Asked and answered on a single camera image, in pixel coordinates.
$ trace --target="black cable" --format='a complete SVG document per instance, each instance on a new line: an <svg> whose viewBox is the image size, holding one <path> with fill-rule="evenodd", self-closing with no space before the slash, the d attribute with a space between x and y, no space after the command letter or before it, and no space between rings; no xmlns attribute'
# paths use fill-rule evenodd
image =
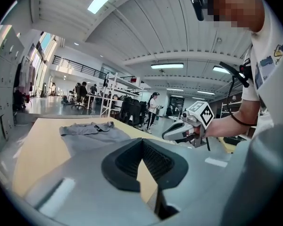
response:
<svg viewBox="0 0 283 226"><path fill-rule="evenodd" d="M208 150L211 151L211 148L209 148L209 144L208 144L208 138L206 137L206 141L207 141L207 147L208 147Z"/></svg>
<svg viewBox="0 0 283 226"><path fill-rule="evenodd" d="M231 94L231 91L232 91L232 89L233 89L234 83L235 83L235 77L233 76L233 77L232 77L232 84L231 84L231 86L230 86L230 89L228 90L227 98L226 98L226 105L227 105L228 112L230 113L231 117L232 117L235 121L237 121L239 124L244 125L244 126L256 126L256 124L247 124L247 123L244 123L244 122L238 120L238 119L233 115L233 113L231 112L230 106L229 106L229 104L228 104L228 99L229 99L229 97L230 97L230 94Z"/></svg>

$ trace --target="folded garment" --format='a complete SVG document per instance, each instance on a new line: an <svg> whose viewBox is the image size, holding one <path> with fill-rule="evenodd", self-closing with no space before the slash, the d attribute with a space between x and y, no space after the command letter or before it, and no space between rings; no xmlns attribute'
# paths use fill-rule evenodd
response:
<svg viewBox="0 0 283 226"><path fill-rule="evenodd" d="M71 156L81 151L131 139L110 121L103 124L73 124L68 127L60 127L59 131Z"/></svg>

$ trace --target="white t-shirt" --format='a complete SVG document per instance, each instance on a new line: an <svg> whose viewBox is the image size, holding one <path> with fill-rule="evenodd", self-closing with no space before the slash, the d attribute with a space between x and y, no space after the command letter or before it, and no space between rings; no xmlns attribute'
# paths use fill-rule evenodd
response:
<svg viewBox="0 0 283 226"><path fill-rule="evenodd" d="M157 107L156 100L154 98L152 98L150 100L149 112L152 112L152 113L156 114L156 107Z"/></svg>
<svg viewBox="0 0 283 226"><path fill-rule="evenodd" d="M251 36L252 47L245 55L244 61L250 59L253 81L250 86L243 87L242 99L259 101L257 89L263 84L271 72L281 63L283 55L283 27L271 8L263 1L265 10L264 24L258 33ZM254 135L273 127L272 118L266 108L261 106Z"/></svg>

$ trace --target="black pants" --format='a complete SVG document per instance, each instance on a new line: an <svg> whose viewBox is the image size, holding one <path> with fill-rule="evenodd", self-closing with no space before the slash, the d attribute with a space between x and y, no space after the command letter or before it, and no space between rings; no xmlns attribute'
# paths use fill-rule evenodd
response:
<svg viewBox="0 0 283 226"><path fill-rule="evenodd" d="M150 126L153 124L154 120L155 120L155 114L152 112L149 112L149 120L148 120L148 126L147 129L150 128Z"/></svg>

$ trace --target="railing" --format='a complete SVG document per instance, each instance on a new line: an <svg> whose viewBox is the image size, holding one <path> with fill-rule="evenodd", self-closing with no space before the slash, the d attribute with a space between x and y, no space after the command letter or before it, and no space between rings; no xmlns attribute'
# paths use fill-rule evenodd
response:
<svg viewBox="0 0 283 226"><path fill-rule="evenodd" d="M121 79L128 81L130 83L136 83L136 76L125 76L125 77L121 77Z"/></svg>
<svg viewBox="0 0 283 226"><path fill-rule="evenodd" d="M57 56L57 55L55 55L52 64L53 65L59 65L59 66L62 66L62 67L66 67L66 68L69 68L71 70L76 70L76 71L79 71L79 72L82 72L82 73L86 73L86 74L92 75L94 77L98 77L102 80L104 80L105 77L106 77L106 74L99 71L99 70L90 68L90 67L85 66L83 64L77 63L77 62L69 60L69 59L62 58L62 57Z"/></svg>

